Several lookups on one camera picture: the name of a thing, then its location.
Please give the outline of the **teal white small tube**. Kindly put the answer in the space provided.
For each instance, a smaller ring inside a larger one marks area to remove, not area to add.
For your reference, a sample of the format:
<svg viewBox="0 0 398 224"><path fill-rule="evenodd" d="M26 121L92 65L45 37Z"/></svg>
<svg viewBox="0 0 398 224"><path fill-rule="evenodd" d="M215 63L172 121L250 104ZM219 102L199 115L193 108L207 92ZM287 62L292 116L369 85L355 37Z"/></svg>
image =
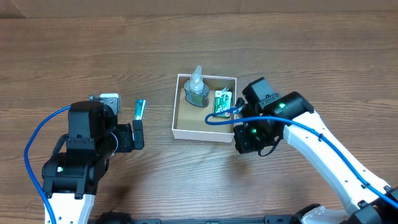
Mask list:
<svg viewBox="0 0 398 224"><path fill-rule="evenodd" d="M135 120L142 120L144 115L144 110L146 106L146 100L136 100L135 112L134 112L134 119Z"/></svg>

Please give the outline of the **green white small packet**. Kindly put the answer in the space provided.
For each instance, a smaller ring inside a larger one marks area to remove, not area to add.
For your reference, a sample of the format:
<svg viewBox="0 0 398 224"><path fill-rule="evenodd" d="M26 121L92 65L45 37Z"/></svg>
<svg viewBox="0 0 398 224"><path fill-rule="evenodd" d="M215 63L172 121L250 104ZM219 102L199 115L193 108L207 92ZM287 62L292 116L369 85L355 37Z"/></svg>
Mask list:
<svg viewBox="0 0 398 224"><path fill-rule="evenodd" d="M216 117L219 118L230 118L230 112L221 113L222 111L229 110L231 108L233 92L229 88L215 91L215 101L213 105L213 112L216 113Z"/></svg>

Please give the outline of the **clear purple liquid bottle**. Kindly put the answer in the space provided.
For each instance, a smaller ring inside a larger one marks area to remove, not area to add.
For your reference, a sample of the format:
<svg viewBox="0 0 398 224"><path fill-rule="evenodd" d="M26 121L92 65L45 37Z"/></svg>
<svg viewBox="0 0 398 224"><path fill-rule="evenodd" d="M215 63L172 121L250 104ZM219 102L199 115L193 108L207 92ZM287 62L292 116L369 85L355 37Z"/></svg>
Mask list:
<svg viewBox="0 0 398 224"><path fill-rule="evenodd" d="M195 71L184 84L185 99L193 106L206 108L209 104L210 89L203 81L202 67L197 65Z"/></svg>

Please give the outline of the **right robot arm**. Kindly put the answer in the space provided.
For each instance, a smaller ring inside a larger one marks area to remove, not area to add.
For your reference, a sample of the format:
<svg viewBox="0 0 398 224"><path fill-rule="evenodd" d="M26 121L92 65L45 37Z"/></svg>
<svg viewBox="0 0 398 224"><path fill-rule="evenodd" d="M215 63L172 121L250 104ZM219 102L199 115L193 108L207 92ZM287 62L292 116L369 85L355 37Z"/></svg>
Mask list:
<svg viewBox="0 0 398 224"><path fill-rule="evenodd" d="M296 213L294 223L397 223L397 189L362 165L300 93L280 96L259 78L235 106L239 153L275 148L283 139L305 156L343 205L342 210L309 205Z"/></svg>

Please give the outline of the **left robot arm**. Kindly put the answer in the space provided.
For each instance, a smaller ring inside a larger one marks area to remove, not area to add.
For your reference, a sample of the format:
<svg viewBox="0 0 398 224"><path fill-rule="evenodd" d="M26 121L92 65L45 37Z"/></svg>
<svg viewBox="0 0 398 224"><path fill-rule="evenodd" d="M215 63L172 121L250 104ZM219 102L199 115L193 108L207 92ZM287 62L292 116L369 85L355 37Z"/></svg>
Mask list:
<svg viewBox="0 0 398 224"><path fill-rule="evenodd" d="M68 133L62 135L42 168L42 186L52 211L45 221L87 223L100 179L115 153L144 147L142 115L146 101L136 101L132 123L119 124L110 102L79 101L68 110Z"/></svg>

